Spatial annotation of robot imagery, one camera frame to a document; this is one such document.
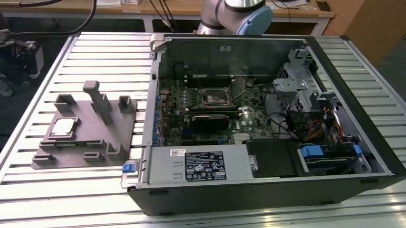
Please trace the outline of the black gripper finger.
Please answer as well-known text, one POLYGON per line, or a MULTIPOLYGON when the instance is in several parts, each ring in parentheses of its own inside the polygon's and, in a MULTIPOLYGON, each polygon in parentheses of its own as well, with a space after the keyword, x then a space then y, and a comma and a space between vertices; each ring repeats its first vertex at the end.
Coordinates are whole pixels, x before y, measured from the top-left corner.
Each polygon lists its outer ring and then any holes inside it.
POLYGON ((22 73, 36 79, 44 66, 41 45, 34 41, 17 40, 14 61, 22 73))

